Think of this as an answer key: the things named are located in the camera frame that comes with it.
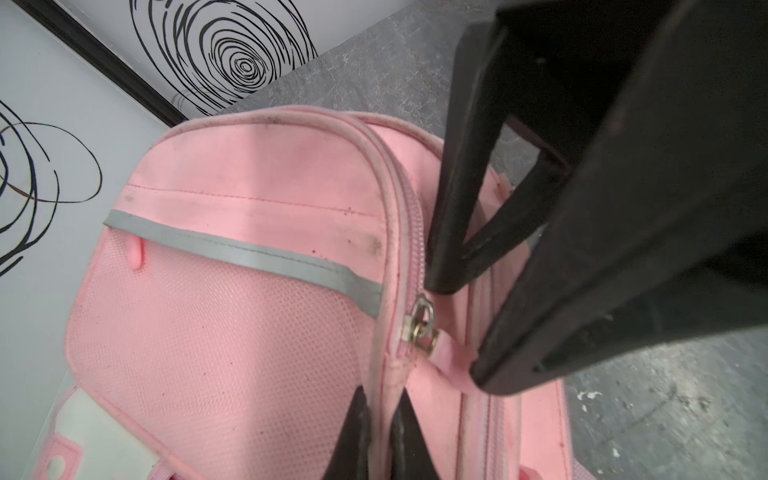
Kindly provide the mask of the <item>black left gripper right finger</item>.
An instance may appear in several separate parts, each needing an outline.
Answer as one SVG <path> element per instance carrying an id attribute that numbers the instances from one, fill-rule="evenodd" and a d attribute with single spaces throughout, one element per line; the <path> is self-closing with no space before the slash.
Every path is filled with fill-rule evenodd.
<path id="1" fill-rule="evenodd" d="M 394 413 L 390 445 L 392 480 L 439 480 L 414 407 L 404 390 Z"/>

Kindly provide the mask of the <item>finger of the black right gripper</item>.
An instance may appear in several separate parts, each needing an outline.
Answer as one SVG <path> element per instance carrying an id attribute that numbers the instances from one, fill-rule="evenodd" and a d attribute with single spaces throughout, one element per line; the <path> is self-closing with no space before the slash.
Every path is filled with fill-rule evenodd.
<path id="1" fill-rule="evenodd" d="M 767 5 L 684 1 L 629 75 L 471 375 L 512 395 L 767 322 Z"/>
<path id="2" fill-rule="evenodd" d="M 560 121 L 570 98 L 502 21 L 470 25 L 456 49 L 425 287 L 453 294 L 523 242 L 544 221 L 569 173 L 570 140 Z M 469 231 L 494 147 L 505 125 L 544 155 L 517 198 Z"/>

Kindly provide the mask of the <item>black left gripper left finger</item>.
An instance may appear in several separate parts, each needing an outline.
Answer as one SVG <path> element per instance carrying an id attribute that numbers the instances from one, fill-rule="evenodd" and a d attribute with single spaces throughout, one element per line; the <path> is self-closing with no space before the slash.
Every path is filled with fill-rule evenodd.
<path id="1" fill-rule="evenodd" d="M 358 386 L 322 479 L 367 480 L 370 441 L 370 409 L 364 388 Z"/>

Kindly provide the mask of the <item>pink student backpack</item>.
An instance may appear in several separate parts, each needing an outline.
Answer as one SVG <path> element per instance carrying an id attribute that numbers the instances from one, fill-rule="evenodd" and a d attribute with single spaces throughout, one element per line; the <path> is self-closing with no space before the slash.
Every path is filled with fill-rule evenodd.
<path id="1" fill-rule="evenodd" d="M 142 158 L 74 300 L 74 377 L 37 479 L 322 479 L 362 386 L 368 479 L 391 479 L 402 392 L 440 479 L 586 479 L 565 388 L 469 368 L 530 251 L 424 285 L 440 138 L 286 106 L 201 118 Z"/>

